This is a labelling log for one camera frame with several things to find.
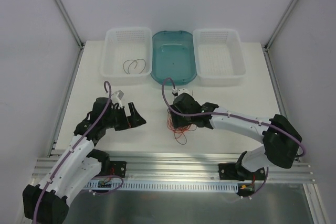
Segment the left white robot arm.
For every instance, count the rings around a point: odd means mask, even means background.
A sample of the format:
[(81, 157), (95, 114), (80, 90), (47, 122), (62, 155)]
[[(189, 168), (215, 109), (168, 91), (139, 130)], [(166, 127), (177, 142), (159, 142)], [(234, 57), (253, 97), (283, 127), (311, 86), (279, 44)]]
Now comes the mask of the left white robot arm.
[(134, 104), (125, 107), (100, 97), (76, 126), (73, 138), (47, 175), (23, 191), (24, 216), (35, 223), (63, 223), (73, 200), (95, 176), (110, 176), (109, 155), (96, 149), (106, 131), (123, 131), (146, 124)]

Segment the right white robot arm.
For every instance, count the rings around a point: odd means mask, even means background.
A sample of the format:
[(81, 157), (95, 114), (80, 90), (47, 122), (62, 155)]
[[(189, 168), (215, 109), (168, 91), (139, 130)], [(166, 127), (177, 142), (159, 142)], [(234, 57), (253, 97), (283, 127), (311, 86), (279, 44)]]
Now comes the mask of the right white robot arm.
[(173, 103), (168, 109), (176, 129), (195, 125), (211, 130), (226, 130), (261, 144), (253, 151), (242, 152), (236, 163), (224, 168), (224, 175), (228, 179), (245, 181), (270, 165), (290, 169), (298, 156), (297, 152), (303, 148), (300, 134), (280, 114), (270, 119), (233, 114), (214, 103), (200, 105), (186, 92), (174, 94)]

